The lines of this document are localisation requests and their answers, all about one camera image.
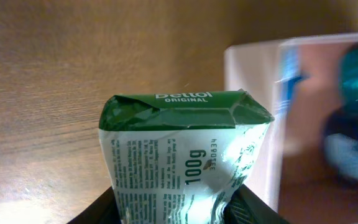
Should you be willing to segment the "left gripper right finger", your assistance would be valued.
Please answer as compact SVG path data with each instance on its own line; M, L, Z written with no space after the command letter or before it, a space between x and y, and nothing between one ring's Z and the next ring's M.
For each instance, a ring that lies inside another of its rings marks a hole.
M224 209L225 224L289 224L242 184Z

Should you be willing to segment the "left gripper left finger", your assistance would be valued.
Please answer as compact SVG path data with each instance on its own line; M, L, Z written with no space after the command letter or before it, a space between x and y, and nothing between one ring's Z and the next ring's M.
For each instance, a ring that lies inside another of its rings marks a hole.
M121 224L114 192L109 187L68 224Z

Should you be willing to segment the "green white soap packet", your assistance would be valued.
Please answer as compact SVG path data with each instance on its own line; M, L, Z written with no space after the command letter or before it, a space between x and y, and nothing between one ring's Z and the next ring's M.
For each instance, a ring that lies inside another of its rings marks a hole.
M273 116L246 91L114 95L99 141L123 223L222 223Z

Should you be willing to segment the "clear pump soap bottle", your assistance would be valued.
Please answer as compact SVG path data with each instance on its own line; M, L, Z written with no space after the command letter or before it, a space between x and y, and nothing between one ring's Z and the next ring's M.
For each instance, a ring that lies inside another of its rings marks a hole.
M338 109L329 115L321 143L326 162L343 179L358 183L358 114Z

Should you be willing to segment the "blue white toothbrush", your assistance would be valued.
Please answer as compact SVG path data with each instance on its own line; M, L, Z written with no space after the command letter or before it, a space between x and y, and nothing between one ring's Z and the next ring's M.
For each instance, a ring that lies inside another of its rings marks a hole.
M280 53L280 101L276 107L278 114L286 114L295 97L295 87L305 79L300 69L299 47L284 47Z

